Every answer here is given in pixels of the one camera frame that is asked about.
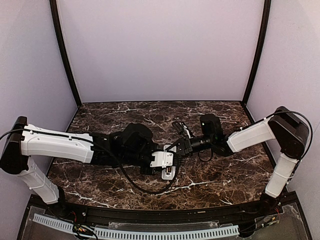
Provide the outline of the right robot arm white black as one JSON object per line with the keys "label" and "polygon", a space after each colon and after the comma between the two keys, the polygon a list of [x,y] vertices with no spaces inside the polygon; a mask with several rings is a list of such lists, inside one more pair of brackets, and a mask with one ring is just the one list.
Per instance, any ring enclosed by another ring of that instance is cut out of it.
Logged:
{"label": "right robot arm white black", "polygon": [[168,152],[175,148],[175,153],[180,156],[210,150],[211,154],[229,157],[269,140],[278,142],[280,156],[260,196],[261,211],[272,209],[278,204],[283,189],[294,176],[313,140],[310,121],[301,113],[290,111],[284,106],[231,134],[224,134],[220,118],[214,114],[204,114],[199,120],[202,136],[192,136],[183,123],[174,122],[172,125],[182,137],[164,150]]}

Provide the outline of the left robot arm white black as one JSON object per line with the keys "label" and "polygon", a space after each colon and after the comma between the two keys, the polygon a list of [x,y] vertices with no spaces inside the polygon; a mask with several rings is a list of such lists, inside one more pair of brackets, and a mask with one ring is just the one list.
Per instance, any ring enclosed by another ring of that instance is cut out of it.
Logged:
{"label": "left robot arm white black", "polygon": [[152,140],[152,131],[140,123],[130,123],[124,130],[111,134],[66,133],[41,129],[20,116],[3,136],[6,141],[0,157],[1,169],[22,178],[60,216],[69,213],[65,193],[37,168],[32,156],[112,168],[132,165],[149,175],[155,168],[164,168],[166,162],[165,153]]}

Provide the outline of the white remote control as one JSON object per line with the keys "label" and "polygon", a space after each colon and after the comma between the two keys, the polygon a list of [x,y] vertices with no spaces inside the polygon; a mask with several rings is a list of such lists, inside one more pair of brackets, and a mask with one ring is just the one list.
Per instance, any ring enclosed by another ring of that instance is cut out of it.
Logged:
{"label": "white remote control", "polygon": [[176,173],[175,166],[170,166],[170,167],[164,168],[161,171],[161,179],[165,180],[165,181],[171,181],[171,180],[173,180],[175,173]]}

